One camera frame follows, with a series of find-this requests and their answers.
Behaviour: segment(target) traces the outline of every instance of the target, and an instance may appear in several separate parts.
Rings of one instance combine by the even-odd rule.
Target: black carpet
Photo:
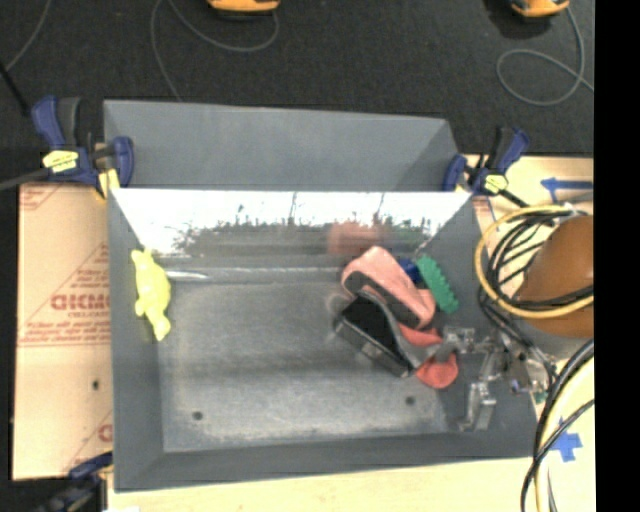
[[[102,135],[104,98],[178,101],[177,94],[190,102],[442,117],[464,153],[488,151],[496,126],[518,126],[531,138],[531,154],[593,156],[594,94],[587,85],[570,93],[576,78],[566,70],[514,55],[501,70],[509,86],[527,97],[517,99],[501,84],[496,66],[506,52],[526,48],[575,71],[582,62],[584,80],[593,85],[595,0],[571,3],[582,52],[567,11],[546,22],[524,23],[507,0],[283,0],[277,19],[253,21],[220,19],[205,0],[173,4],[200,37],[169,0],[54,0],[37,37],[15,61],[47,2],[4,0],[0,60],[29,103],[46,94],[84,98],[78,126],[83,137]],[[157,52],[175,90],[154,56],[154,12]],[[202,38],[251,48],[274,35],[256,51],[221,49]],[[533,104],[563,96],[552,106]],[[37,168],[43,149],[0,80],[0,180]],[[15,344],[15,191],[0,192],[0,222],[0,443],[5,448]],[[9,485],[9,459],[10,450],[3,449],[0,506],[6,504],[6,510],[29,510],[62,485]]]

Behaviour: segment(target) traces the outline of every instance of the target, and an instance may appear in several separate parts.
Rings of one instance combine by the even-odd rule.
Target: clamp
[[[509,181],[506,173],[528,147],[529,137],[522,130],[498,127],[489,156],[485,159],[481,155],[475,167],[470,167],[467,159],[460,154],[453,157],[447,167],[442,190],[453,191],[462,186],[474,195],[501,195],[524,208],[528,204],[507,190]]]
[[[76,111],[80,98],[45,96],[31,109],[31,119],[38,135],[50,152],[43,158],[49,181],[75,181],[91,185],[106,196],[108,183],[126,186],[133,174],[133,143],[128,137],[115,137],[104,149],[89,153],[78,146],[75,137]],[[95,162],[106,159],[98,168]]]
[[[112,464],[113,453],[106,452],[76,466],[67,474],[69,486],[30,512],[76,512],[96,494],[102,502],[101,510],[104,509],[105,481],[99,473]]]

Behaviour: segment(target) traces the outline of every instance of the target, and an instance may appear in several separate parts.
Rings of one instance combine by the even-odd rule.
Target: cardboard sheet
[[[20,190],[13,478],[63,476],[113,438],[106,205]]]

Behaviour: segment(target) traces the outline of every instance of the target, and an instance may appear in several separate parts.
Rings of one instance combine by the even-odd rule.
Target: green toy
[[[460,304],[438,263],[433,258],[421,256],[416,261],[416,267],[418,267],[422,280],[433,293],[438,307],[449,314],[457,311]]]

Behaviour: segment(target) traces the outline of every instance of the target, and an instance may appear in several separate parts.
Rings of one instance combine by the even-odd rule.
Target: pink object
[[[429,290],[418,290],[389,252],[371,247],[349,263],[342,272],[342,285],[352,294],[367,287],[384,299],[400,323],[412,329],[426,327],[436,311]]]

